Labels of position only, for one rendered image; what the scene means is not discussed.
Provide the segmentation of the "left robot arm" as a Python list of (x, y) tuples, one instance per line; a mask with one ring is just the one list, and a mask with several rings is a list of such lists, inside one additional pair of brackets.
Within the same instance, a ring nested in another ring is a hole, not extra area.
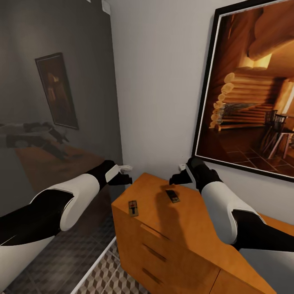
[(129, 165), (104, 161), (46, 188), (27, 206), (0, 217), (0, 294), (60, 232), (69, 230), (105, 185), (132, 184)]

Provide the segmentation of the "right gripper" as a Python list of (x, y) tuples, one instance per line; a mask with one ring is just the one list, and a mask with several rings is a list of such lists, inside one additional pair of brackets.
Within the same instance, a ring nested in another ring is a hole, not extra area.
[(186, 184), (186, 183), (192, 183), (192, 180), (188, 180), (184, 177), (183, 171), (180, 174), (174, 174), (172, 178), (170, 178), (169, 185), (175, 184)]

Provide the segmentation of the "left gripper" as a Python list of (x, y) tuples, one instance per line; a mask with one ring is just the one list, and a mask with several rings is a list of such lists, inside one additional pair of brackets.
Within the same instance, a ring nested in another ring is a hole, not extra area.
[(132, 183), (132, 178), (129, 178), (128, 174), (120, 174), (119, 180), (116, 182), (109, 181), (108, 185), (127, 185)]

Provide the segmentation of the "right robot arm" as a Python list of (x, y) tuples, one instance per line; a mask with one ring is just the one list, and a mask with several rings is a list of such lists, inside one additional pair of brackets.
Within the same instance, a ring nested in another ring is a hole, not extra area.
[(194, 183), (218, 238), (235, 247), (277, 294), (294, 294), (294, 236), (266, 225), (201, 158), (191, 157), (179, 171), (169, 185)]

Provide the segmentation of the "mousetrap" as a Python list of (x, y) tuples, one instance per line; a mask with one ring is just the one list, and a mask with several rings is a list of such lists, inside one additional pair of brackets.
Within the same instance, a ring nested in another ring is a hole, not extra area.
[(138, 216), (138, 207), (136, 200), (129, 201), (129, 216), (130, 218)]
[(173, 191), (173, 189), (167, 190), (166, 192), (173, 203), (180, 202), (180, 199), (178, 198), (176, 193)]

